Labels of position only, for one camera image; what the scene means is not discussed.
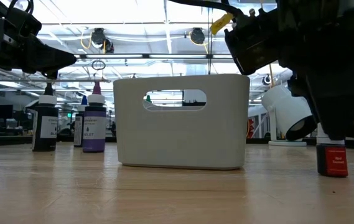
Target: wooden table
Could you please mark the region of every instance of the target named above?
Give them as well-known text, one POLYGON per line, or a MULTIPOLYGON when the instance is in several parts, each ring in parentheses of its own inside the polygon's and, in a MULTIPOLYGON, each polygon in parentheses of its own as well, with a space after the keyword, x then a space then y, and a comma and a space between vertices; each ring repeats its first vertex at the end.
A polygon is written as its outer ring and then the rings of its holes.
POLYGON ((354 223, 349 178, 319 176, 309 148, 248 145, 244 170, 122 166, 116 145, 83 154, 0 147, 0 223, 354 223))

